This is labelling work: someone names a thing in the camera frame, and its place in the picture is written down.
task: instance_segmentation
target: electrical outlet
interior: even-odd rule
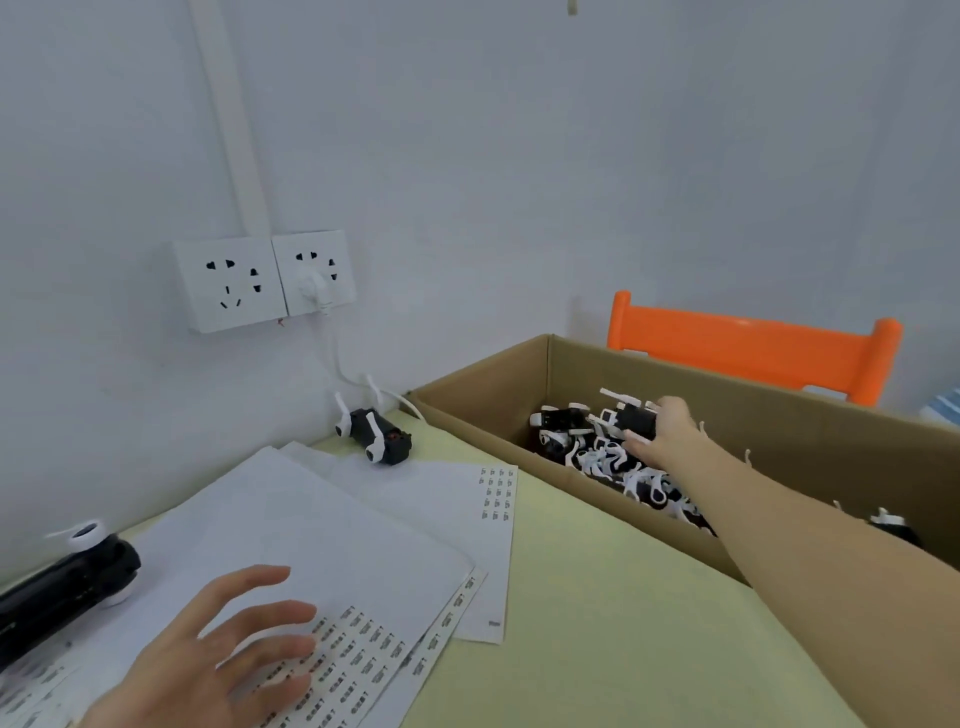
[[[343,231],[274,235],[274,253],[291,316],[319,310],[316,302],[300,291],[300,282],[315,272],[330,286],[333,305],[357,300],[353,268],[347,253],[347,236]]]
[[[173,243],[190,327],[201,333],[287,315],[269,237]]]

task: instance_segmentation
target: blue striped cloth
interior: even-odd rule
[[[960,387],[937,395],[920,411],[924,420],[960,427]]]

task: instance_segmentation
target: yellow tablecloth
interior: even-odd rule
[[[492,462],[390,419],[418,459]],[[515,506],[506,641],[452,641],[404,728],[862,726],[753,590],[526,473]]]

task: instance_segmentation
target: cardboard box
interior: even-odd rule
[[[430,424],[744,581],[720,541],[533,453],[530,413],[578,401],[612,407],[601,387],[677,395],[708,435],[778,482],[860,518],[904,516],[934,556],[960,568],[960,432],[880,410],[543,335],[415,390]]]

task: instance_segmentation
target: orange chair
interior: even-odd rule
[[[878,319],[870,336],[666,308],[630,305],[613,296],[607,346],[657,359],[803,389],[807,384],[873,405],[893,367],[903,326]]]

